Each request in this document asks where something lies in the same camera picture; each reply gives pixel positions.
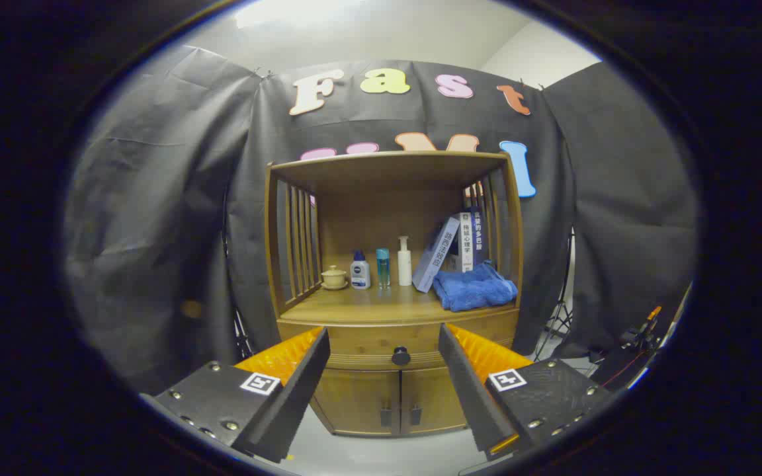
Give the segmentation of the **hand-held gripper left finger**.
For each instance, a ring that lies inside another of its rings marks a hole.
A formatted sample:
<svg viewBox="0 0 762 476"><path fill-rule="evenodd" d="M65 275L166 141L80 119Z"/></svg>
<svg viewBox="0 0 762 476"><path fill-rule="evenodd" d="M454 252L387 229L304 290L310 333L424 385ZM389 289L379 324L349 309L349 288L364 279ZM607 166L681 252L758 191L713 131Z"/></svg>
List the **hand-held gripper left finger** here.
<svg viewBox="0 0 762 476"><path fill-rule="evenodd" d="M217 446L279 463L288 455L330 354L329 331L314 327L238 364L207 362L142 399Z"/></svg>

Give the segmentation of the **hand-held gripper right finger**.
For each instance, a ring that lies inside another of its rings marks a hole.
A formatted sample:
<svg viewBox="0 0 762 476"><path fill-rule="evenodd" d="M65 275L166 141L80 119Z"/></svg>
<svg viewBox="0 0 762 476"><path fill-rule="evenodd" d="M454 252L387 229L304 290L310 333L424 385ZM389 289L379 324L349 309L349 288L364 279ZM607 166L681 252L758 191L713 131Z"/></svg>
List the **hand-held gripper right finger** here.
<svg viewBox="0 0 762 476"><path fill-rule="evenodd" d="M611 400L562 360L533 362L451 323L442 323L438 344L476 447L489 458L556 440Z"/></svg>

